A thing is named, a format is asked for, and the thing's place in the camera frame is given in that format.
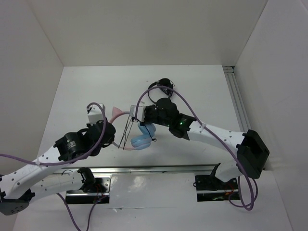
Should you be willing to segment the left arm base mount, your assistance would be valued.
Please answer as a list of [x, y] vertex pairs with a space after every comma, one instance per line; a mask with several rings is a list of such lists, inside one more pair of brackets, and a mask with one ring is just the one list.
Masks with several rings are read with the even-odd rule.
[[67, 191], [65, 201], [69, 205], [90, 205], [94, 203], [108, 204], [110, 202], [111, 176], [94, 175], [96, 182], [86, 192], [82, 190]]

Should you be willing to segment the pink blue cat-ear headphones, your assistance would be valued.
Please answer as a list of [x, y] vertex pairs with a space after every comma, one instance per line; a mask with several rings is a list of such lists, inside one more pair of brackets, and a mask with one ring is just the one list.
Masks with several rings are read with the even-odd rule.
[[[112, 118], [110, 119], [110, 123], [112, 124], [117, 118], [123, 115], [130, 115], [130, 111], [122, 111], [117, 107], [112, 108]], [[142, 126], [140, 123], [138, 124], [139, 130], [142, 132], [142, 135], [134, 137], [130, 140], [131, 147], [124, 147], [120, 146], [115, 142], [112, 142], [112, 145], [117, 148], [122, 148], [126, 151], [133, 151], [133, 150], [143, 150], [150, 147], [151, 142], [156, 141], [154, 137], [156, 132], [156, 127], [154, 124], [146, 124]]]

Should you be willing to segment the aluminium rail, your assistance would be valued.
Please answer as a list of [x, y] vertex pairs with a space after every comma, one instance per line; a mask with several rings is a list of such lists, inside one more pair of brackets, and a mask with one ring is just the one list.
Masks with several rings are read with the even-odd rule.
[[247, 112], [244, 106], [243, 98], [240, 93], [238, 83], [233, 66], [223, 66], [223, 72], [227, 81], [229, 92], [233, 106], [235, 108], [236, 117], [240, 126], [240, 130], [243, 132], [248, 131], [251, 128]]
[[211, 173], [217, 165], [90, 167], [93, 174]]

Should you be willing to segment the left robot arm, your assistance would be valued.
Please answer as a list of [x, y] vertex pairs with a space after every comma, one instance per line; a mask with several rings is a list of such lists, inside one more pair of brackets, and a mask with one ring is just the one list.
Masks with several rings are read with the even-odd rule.
[[115, 138], [114, 126], [102, 120], [69, 132], [47, 152], [24, 167], [0, 178], [0, 212], [6, 216], [19, 213], [43, 197], [69, 190], [90, 192], [96, 179], [88, 167], [50, 177], [55, 171], [99, 154]]

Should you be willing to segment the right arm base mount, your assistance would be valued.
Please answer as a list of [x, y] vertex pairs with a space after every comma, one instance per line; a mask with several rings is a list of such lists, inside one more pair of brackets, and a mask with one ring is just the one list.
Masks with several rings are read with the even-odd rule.
[[236, 178], [222, 182], [210, 175], [195, 175], [193, 186], [196, 188], [198, 202], [240, 200]]

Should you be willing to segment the right side aluminium rail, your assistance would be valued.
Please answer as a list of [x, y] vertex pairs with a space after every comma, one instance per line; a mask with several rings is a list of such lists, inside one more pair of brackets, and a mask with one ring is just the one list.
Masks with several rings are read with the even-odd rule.
[[244, 106], [243, 98], [240, 93], [238, 83], [233, 66], [223, 66], [223, 72], [227, 81], [229, 92], [233, 106], [235, 108], [236, 117], [240, 126], [240, 130], [243, 132], [248, 131], [251, 128], [247, 112]]

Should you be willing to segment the front aluminium rail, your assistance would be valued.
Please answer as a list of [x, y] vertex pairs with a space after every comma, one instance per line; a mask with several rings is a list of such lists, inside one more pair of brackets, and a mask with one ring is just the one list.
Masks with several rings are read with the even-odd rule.
[[217, 165], [90, 167], [93, 174], [211, 173]]

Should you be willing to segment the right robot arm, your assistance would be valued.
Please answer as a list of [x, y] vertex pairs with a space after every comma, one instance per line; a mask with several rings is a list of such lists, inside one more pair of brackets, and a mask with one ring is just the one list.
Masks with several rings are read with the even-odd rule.
[[210, 183], [216, 189], [239, 176], [259, 179], [270, 154], [269, 149], [254, 130], [235, 132], [199, 123], [194, 116], [180, 113], [177, 106], [167, 98], [159, 99], [155, 105], [142, 111], [142, 124], [167, 127], [175, 137], [199, 141], [211, 146], [232, 151], [232, 160], [219, 163], [211, 173]]

